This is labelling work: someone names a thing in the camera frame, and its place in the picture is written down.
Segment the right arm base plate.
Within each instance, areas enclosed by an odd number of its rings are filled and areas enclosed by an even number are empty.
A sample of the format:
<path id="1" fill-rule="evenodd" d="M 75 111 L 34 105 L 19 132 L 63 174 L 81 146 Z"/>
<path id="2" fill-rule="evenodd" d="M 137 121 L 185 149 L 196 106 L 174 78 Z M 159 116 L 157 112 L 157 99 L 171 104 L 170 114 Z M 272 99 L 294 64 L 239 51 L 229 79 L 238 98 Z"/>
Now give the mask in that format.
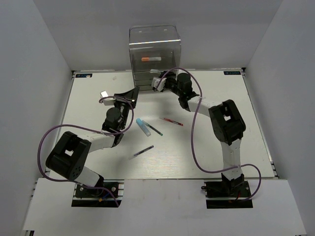
<path id="1" fill-rule="evenodd" d="M 207 181 L 201 186 L 205 193 L 207 209 L 242 209 L 253 208 L 249 183 L 245 181 L 228 193 L 223 187 L 223 181 Z"/>

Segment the blue cap highlighter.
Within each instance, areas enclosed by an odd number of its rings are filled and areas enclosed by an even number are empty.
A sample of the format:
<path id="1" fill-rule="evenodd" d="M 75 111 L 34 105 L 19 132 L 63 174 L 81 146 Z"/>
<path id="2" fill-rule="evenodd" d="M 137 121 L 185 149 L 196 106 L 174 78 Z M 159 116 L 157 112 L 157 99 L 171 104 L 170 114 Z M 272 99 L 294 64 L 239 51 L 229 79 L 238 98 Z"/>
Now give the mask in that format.
<path id="1" fill-rule="evenodd" d="M 145 133 L 147 137 L 151 136 L 151 132 L 148 130 L 143 120 L 141 120 L 140 118 L 137 118 L 136 123 L 138 124 L 138 126 L 141 128 L 141 130 Z"/>

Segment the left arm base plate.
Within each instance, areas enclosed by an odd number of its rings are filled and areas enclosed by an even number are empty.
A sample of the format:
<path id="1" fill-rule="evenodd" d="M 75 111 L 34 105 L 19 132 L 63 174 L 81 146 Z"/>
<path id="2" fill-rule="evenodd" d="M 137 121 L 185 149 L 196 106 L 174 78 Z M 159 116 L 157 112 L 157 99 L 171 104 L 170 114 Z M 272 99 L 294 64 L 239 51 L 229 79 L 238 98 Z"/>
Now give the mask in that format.
<path id="1" fill-rule="evenodd" d="M 105 180 L 103 188 L 107 188 L 115 197 L 112 198 L 108 191 L 102 189 L 87 189 L 82 185 L 75 185 L 72 207 L 96 207 L 96 208 L 116 208 L 122 202 L 124 194 L 123 180 Z"/>

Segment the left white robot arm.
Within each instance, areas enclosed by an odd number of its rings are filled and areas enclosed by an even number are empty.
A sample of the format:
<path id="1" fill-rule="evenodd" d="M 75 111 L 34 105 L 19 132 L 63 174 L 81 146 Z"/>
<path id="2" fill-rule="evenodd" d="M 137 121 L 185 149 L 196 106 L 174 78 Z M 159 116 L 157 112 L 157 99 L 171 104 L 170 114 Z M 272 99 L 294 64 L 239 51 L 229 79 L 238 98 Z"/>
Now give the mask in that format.
<path id="1" fill-rule="evenodd" d="M 45 165 L 68 181 L 87 186 L 88 192 L 99 196 L 104 190 L 104 178 L 85 166 L 90 153 L 104 148 L 116 147 L 130 125 L 127 125 L 128 114 L 134 115 L 140 88 L 135 87 L 124 93 L 113 96 L 102 96 L 99 103 L 112 106 L 106 112 L 101 130 L 91 130 L 72 125 L 71 127 L 88 130 L 87 135 L 76 135 L 70 131 L 64 132 L 51 153 Z"/>

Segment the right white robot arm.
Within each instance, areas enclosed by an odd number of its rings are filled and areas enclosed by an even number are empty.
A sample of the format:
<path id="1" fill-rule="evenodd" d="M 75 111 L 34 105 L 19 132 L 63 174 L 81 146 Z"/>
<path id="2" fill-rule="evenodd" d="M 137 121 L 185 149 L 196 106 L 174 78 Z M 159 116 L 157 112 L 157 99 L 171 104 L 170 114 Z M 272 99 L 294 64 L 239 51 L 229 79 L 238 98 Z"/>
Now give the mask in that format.
<path id="1" fill-rule="evenodd" d="M 193 91 L 191 75 L 161 72 L 152 82 L 152 87 L 163 92 L 169 90 L 178 96 L 180 106 L 189 112 L 199 113 L 210 118 L 215 137 L 220 141 L 223 169 L 221 183 L 213 189 L 222 196 L 234 196 L 244 183 L 240 167 L 240 144 L 246 130 L 245 122 L 231 99 L 222 103 L 207 102 Z"/>

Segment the orange cap highlighter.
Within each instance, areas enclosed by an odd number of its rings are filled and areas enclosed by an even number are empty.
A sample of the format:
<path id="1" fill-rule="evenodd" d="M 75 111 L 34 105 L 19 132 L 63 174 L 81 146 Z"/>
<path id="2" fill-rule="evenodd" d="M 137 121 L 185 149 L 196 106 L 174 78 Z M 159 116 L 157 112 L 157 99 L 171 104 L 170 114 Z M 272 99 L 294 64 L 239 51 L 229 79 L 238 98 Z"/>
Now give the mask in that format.
<path id="1" fill-rule="evenodd" d="M 147 62 L 147 61 L 161 61 L 162 57 L 142 57 L 141 61 L 142 62 Z"/>

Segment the green cap highlighter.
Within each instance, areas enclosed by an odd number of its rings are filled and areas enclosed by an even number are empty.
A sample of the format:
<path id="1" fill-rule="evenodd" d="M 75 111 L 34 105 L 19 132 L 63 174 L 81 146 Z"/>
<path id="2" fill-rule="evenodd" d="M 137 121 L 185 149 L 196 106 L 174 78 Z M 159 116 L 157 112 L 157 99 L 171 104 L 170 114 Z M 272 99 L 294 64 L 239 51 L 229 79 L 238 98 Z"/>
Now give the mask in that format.
<path id="1" fill-rule="evenodd" d="M 149 71 L 149 73 L 164 73 L 165 71 L 162 71 L 162 70 L 157 70 L 157 69 L 151 69 Z"/>

